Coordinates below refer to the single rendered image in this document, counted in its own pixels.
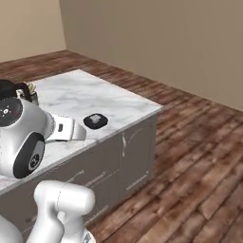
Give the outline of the black blender lid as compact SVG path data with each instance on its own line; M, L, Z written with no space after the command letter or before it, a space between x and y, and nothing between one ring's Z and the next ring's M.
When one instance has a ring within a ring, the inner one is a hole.
M108 124L108 118L100 113L91 114L84 118L84 124L93 130L100 129Z

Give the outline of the grey cupboard door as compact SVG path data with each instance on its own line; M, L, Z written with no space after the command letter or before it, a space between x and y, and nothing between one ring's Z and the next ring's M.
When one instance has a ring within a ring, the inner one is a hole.
M121 168L130 160L150 160L149 152L156 134L157 116L133 125L124 131L126 138L125 156L121 154Z

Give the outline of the wide grey drawer front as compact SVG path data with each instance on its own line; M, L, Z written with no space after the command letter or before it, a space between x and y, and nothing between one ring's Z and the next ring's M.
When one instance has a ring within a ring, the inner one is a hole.
M95 178L101 172L110 174L119 169L120 139L114 136L98 145L82 152L42 175L39 180L60 180L66 182L79 171L84 170L84 185L88 180Z
M90 189L95 193L93 210L104 205L107 205L108 209L110 209L120 200L120 170L117 169L110 174L106 173L104 178Z

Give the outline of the small grey drawer front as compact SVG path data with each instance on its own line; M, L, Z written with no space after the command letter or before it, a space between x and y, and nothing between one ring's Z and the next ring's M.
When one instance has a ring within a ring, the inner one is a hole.
M151 177L153 169L153 163L149 160L130 160L125 163L121 168L121 198L127 198L132 196L140 187L142 187ZM126 187L142 177L144 174L148 174L148 177L143 181L135 185L129 191L126 191Z

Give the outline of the black blender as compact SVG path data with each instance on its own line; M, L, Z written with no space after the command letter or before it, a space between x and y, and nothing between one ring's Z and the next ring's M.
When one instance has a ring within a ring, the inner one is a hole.
M9 97L17 97L17 90L22 90L25 99L32 102L28 86L24 83L15 84L10 80L0 80L0 101Z

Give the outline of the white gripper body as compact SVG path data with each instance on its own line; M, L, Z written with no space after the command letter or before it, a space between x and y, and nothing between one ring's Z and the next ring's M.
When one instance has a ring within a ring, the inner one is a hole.
M78 123L74 124L72 140L85 140L86 139L86 130Z

